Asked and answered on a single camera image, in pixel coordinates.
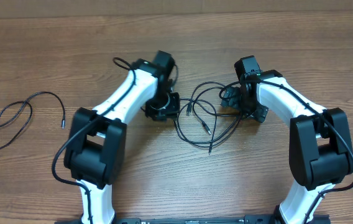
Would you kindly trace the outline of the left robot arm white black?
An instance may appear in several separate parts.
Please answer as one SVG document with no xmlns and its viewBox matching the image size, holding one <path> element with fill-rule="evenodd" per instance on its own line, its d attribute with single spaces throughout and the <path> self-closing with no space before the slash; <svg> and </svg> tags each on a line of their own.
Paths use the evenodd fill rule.
<svg viewBox="0 0 353 224">
<path fill-rule="evenodd" d="M 107 100 L 74 114 L 63 164 L 81 190 L 83 213 L 76 223 L 113 223 L 112 185 L 124 160 L 127 125 L 140 109 L 154 121 L 177 118 L 180 97 L 170 78 L 175 67 L 163 51 L 151 62 L 127 64 L 127 78 Z"/>
</svg>

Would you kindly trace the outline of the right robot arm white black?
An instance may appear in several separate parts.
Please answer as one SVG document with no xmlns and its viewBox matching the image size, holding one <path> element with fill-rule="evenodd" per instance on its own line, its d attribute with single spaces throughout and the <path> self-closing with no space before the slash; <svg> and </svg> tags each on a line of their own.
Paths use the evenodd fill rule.
<svg viewBox="0 0 353 224">
<path fill-rule="evenodd" d="M 347 116 L 340 108 L 313 103 L 276 70 L 263 71 L 255 57 L 234 64 L 238 81 L 225 86 L 222 106 L 264 122 L 273 111 L 290 129 L 289 159 L 294 178 L 271 215 L 245 215 L 244 223 L 330 223 L 315 215 L 324 196 L 353 188 L 353 147 Z"/>
</svg>

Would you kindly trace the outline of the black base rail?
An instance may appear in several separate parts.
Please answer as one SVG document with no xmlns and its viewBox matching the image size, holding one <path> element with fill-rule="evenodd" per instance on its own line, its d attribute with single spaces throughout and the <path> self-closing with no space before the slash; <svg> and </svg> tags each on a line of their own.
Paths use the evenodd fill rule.
<svg viewBox="0 0 353 224">
<path fill-rule="evenodd" d="M 120 218 L 112 224 L 271 224 L 281 223 L 273 215 L 246 215 L 240 218 L 167 218 L 141 220 L 139 218 Z"/>
</svg>

